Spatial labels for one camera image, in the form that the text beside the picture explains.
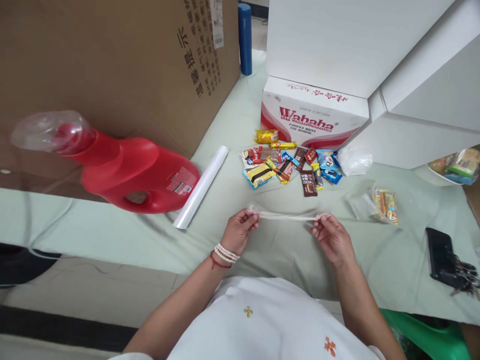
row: laundry detergent bottle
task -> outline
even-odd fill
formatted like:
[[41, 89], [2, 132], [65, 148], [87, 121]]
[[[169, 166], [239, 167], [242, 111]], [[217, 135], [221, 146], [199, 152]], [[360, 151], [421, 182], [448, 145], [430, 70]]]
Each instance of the laundry detergent bottle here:
[[[75, 111], [41, 112], [18, 122], [11, 142], [22, 149], [56, 153], [83, 166], [90, 193], [134, 213], [178, 210], [200, 175], [180, 154], [143, 137], [114, 139], [89, 126]], [[142, 192], [141, 203], [127, 195]]]

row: green plastic object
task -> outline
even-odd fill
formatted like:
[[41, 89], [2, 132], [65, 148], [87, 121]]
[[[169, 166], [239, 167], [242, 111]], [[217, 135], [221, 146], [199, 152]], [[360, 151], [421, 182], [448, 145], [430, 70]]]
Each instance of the green plastic object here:
[[432, 360], [472, 360], [457, 322], [447, 321], [446, 327], [435, 328], [404, 312], [380, 311], [394, 332], [398, 329]]

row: white cabinet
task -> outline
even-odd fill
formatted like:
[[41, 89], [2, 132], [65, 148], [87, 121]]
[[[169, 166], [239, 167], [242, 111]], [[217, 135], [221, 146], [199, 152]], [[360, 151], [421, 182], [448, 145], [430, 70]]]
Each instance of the white cabinet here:
[[480, 144], [480, 1], [453, 4], [368, 99], [370, 120], [345, 144], [412, 169]]
[[454, 0], [271, 0], [269, 75], [368, 98]]
[[480, 131], [480, 1], [452, 5], [381, 91], [391, 113]]

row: pearl bracelet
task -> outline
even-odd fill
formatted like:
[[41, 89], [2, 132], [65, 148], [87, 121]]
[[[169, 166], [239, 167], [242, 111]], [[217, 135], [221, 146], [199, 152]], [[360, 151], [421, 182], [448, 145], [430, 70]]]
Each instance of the pearl bracelet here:
[[232, 260], [232, 259], [224, 256], [216, 246], [213, 248], [213, 251], [215, 251], [215, 254], [217, 254], [220, 259], [223, 259], [228, 263], [235, 264], [237, 262], [236, 260]]
[[220, 251], [222, 252], [222, 254], [224, 254], [225, 256], [227, 256], [227, 257], [229, 257], [229, 258], [232, 258], [233, 260], [238, 260], [238, 259], [240, 259], [240, 256], [238, 256], [237, 254], [234, 254], [234, 253], [231, 252], [231, 251], [228, 251], [228, 250], [227, 250], [226, 248], [224, 248], [224, 247], [222, 246], [222, 244], [220, 244], [220, 243], [218, 243], [218, 244], [216, 245], [216, 248], [217, 248], [218, 250], [220, 250]]

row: clear plastic cap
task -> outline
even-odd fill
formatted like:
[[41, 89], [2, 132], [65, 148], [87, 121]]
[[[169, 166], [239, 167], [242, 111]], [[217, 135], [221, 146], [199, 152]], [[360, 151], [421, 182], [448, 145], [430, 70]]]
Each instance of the clear plastic cap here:
[[10, 141], [16, 147], [73, 155], [94, 142], [95, 131], [76, 111], [39, 112], [19, 121]]

